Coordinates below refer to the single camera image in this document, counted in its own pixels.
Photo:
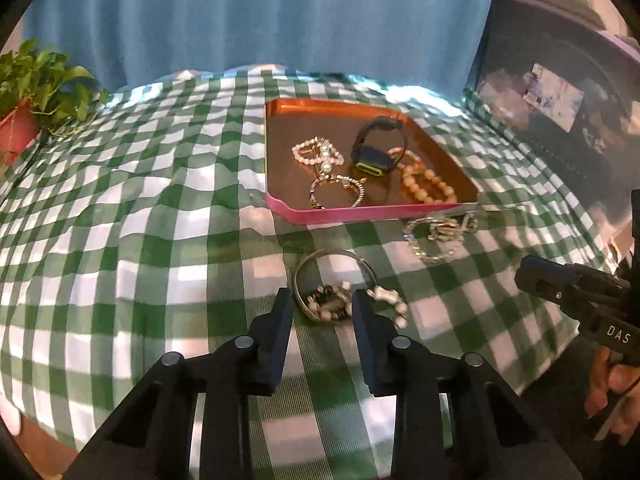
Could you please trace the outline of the person's right hand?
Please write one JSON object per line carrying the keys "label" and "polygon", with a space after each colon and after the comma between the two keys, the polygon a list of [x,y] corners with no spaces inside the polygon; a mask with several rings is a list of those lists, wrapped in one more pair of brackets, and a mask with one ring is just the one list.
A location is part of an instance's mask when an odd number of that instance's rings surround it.
{"label": "person's right hand", "polygon": [[594,355],[589,375],[589,388],[585,411],[589,417],[608,405],[608,394],[624,396],[622,407],[613,418],[611,432],[620,445],[626,445],[639,427],[639,369],[624,364],[610,363],[611,350],[600,346]]}

